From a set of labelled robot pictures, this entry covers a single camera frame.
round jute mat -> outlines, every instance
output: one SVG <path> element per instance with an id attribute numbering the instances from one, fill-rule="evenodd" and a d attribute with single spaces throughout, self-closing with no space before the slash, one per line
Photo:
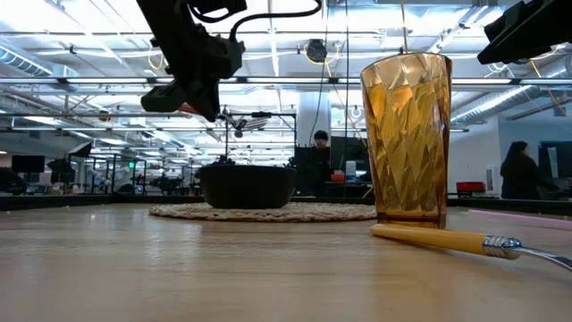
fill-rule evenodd
<path id="1" fill-rule="evenodd" d="M 162 205 L 149 209 L 152 216 L 212 221 L 273 223 L 336 222 L 377 218 L 374 206 L 291 202 L 278 209 L 218 209 L 206 203 Z"/>

table surface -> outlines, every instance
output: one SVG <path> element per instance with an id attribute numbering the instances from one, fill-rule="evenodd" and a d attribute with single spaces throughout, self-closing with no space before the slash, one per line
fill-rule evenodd
<path id="1" fill-rule="evenodd" d="M 194 222 L 149 205 L 0 214 L 2 321 L 570 321 L 572 274 L 371 237 L 374 222 Z M 572 257 L 572 227 L 450 208 L 450 229 Z"/>

woman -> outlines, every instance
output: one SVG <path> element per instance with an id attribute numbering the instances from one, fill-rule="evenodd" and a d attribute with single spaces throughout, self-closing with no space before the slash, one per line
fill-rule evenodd
<path id="1" fill-rule="evenodd" d="M 546 182 L 538 166 L 528 156 L 528 144 L 512 142 L 507 158 L 500 167 L 504 199 L 540 199 L 537 186 L 557 190 L 558 186 Z"/>

amber glass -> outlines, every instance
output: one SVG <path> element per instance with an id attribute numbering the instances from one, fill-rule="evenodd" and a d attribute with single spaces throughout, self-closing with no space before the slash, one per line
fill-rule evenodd
<path id="1" fill-rule="evenodd" d="M 443 55 L 410 54 L 361 73 L 380 223 L 445 226 L 451 67 Z"/>

dark ceramic pot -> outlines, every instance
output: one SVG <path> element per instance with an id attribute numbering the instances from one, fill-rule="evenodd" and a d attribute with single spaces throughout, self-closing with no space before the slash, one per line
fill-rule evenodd
<path id="1" fill-rule="evenodd" d="M 282 208 L 296 185 L 296 170 L 277 166 L 207 165 L 200 169 L 205 201 L 214 208 Z"/>

